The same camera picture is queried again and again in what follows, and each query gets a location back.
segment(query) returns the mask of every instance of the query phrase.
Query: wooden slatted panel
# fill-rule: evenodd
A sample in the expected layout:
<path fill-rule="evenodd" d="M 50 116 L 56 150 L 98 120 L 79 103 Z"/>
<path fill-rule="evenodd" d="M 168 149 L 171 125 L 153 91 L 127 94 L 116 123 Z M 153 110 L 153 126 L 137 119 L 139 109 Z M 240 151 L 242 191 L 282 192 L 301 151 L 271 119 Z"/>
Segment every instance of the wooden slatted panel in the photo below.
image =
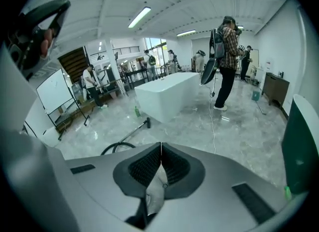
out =
<path fill-rule="evenodd" d="M 83 71 L 88 67 L 82 47 L 61 56 L 59 61 L 66 73 L 70 75 L 72 83 L 80 80 Z"/>

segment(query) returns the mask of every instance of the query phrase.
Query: black pants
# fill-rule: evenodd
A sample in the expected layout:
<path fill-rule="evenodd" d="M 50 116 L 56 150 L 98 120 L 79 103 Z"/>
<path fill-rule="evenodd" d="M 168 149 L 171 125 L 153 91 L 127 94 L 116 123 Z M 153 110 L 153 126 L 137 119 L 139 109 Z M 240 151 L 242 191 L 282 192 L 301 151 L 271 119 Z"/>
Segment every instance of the black pants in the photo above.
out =
<path fill-rule="evenodd" d="M 221 75 L 223 75 L 223 81 L 221 82 L 221 88 L 218 93 L 215 107 L 222 108 L 233 87 L 236 70 L 224 67 L 220 67 L 219 70 Z"/>
<path fill-rule="evenodd" d="M 95 87 L 87 88 L 88 92 L 90 93 L 91 97 L 94 99 L 97 106 L 102 107 L 103 103 L 100 101 L 99 93 L 95 89 Z"/>
<path fill-rule="evenodd" d="M 241 61 L 240 79 L 244 80 L 249 66 L 249 61 Z"/>

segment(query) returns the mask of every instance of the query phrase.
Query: plaid shirt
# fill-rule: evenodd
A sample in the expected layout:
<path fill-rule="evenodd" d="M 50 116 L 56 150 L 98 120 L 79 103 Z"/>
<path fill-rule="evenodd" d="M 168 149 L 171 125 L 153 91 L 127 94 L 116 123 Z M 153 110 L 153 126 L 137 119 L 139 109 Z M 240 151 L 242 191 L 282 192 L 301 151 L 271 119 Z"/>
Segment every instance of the plaid shirt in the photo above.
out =
<path fill-rule="evenodd" d="M 223 38 L 226 49 L 225 57 L 221 60 L 220 66 L 225 68 L 231 68 L 237 70 L 236 57 L 240 55 L 239 49 L 237 48 L 237 37 L 234 30 L 225 26 L 223 28 Z"/>

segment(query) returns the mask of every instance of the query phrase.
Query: marble floor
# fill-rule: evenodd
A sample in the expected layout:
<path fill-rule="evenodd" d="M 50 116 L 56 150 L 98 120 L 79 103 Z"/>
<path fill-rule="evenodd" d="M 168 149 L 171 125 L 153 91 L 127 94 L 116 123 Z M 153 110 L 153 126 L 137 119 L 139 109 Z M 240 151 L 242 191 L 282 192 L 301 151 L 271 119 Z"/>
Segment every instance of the marble floor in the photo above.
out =
<path fill-rule="evenodd" d="M 211 102 L 209 115 L 209 93 L 213 82 L 199 87 L 194 103 L 185 107 L 175 118 L 162 124 L 151 118 L 152 127 L 143 126 L 126 140 L 136 146 L 154 142 L 171 142 L 231 158 L 247 167 L 260 177 L 281 188 L 286 184 L 281 140 L 286 120 L 281 111 L 269 106 L 265 97 L 257 104 L 251 100 L 257 87 L 235 80 L 232 92 L 226 101 L 228 110 L 213 109 L 221 85 L 217 76 L 215 97 Z M 135 92 L 129 97 L 119 96 L 108 103 L 107 109 L 95 108 L 85 127 L 84 119 L 77 119 L 67 129 L 60 149 L 65 159 L 98 156 L 110 144 L 118 142 L 145 119 L 141 113 L 137 118 L 134 107 L 139 106 Z"/>

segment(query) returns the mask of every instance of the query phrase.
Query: man in plaid shirt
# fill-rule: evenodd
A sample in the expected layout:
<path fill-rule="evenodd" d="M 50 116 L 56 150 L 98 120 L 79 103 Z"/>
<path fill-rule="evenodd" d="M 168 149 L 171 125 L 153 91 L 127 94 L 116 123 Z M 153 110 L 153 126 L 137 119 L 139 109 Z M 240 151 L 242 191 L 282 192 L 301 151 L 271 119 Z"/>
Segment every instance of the man in plaid shirt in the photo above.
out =
<path fill-rule="evenodd" d="M 214 109 L 226 111 L 227 106 L 225 105 L 225 101 L 227 100 L 233 87 L 237 69 L 236 57 L 243 55 L 244 52 L 237 48 L 237 36 L 234 31 L 236 27 L 235 19 L 231 16 L 225 16 L 223 24 L 220 27 L 222 28 L 226 53 L 225 57 L 220 61 L 219 70 L 223 76 L 223 81 L 221 83 L 221 88 L 219 90 Z"/>

